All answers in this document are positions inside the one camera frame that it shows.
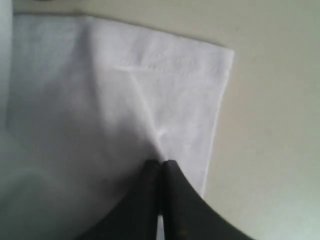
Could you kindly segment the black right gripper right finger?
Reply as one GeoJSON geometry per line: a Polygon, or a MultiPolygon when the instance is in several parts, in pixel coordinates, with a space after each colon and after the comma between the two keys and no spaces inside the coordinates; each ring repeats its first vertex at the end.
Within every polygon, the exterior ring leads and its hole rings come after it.
{"type": "Polygon", "coordinates": [[[166,240],[251,239],[202,199],[175,160],[161,165],[160,196],[166,240]]]}

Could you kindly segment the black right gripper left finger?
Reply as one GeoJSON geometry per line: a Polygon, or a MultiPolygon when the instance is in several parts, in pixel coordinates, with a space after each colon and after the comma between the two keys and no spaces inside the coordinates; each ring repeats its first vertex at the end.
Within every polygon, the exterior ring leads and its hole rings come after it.
{"type": "Polygon", "coordinates": [[[125,197],[77,240],[155,240],[159,214],[157,160],[147,160],[125,197]]]}

